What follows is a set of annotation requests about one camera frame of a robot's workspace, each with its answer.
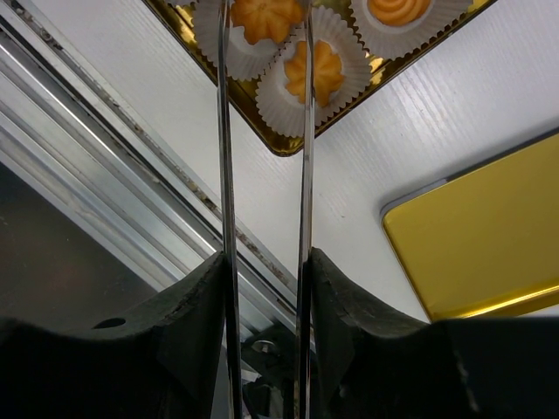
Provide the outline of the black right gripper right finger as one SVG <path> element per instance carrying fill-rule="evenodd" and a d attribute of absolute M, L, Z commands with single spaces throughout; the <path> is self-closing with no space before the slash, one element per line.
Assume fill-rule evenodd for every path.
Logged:
<path fill-rule="evenodd" d="M 553 317 L 424 323 L 311 253 L 321 409 L 332 418 L 555 418 Z"/>

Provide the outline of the flower cookie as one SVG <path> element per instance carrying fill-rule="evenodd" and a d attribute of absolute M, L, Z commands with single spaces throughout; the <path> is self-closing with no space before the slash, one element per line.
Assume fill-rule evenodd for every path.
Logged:
<path fill-rule="evenodd" d="M 307 62 L 307 44 L 299 41 L 295 44 L 294 55 L 285 62 L 287 77 L 286 89 L 303 104 L 305 102 L 305 77 Z M 337 92 L 344 81 L 342 60 L 332 47 L 319 40 L 314 44 L 314 95 L 320 107 L 329 104 L 330 96 Z"/>
<path fill-rule="evenodd" d="M 249 45 L 267 39 L 283 43 L 302 18 L 302 6 L 295 0 L 238 0 L 231 6 L 233 26 L 244 29 Z"/>

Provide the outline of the swirl cookie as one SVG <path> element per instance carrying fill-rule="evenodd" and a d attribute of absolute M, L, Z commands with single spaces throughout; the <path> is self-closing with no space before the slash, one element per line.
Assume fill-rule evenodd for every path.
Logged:
<path fill-rule="evenodd" d="M 382 24 L 405 26 L 422 17 L 431 0 L 369 0 L 369 12 Z"/>

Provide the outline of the metal tongs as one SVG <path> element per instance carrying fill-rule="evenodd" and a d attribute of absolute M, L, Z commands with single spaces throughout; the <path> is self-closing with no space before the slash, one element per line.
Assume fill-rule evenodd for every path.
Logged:
<path fill-rule="evenodd" d="M 304 34 L 305 64 L 305 118 L 304 150 L 300 199 L 299 265 L 296 306 L 296 367 L 294 378 L 293 415 L 311 416 L 311 250 L 314 179 L 315 97 L 314 97 L 314 32 L 313 6 L 305 5 Z M 229 273 L 225 286 L 225 324 L 227 367 L 230 385 L 230 416 L 241 418 L 242 385 L 239 343 L 238 253 L 234 208 L 234 185 L 231 148 L 231 124 L 227 77 L 227 50 L 230 31 L 229 1 L 221 1 L 217 14 L 217 119 L 219 139 L 220 189 L 222 205 L 223 253 Z"/>

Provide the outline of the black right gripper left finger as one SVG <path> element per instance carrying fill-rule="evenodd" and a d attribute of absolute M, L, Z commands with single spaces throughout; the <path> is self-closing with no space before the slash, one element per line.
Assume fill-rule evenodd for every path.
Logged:
<path fill-rule="evenodd" d="M 4 418 L 207 418 L 224 329 L 224 256 L 95 327 L 1 321 Z"/>

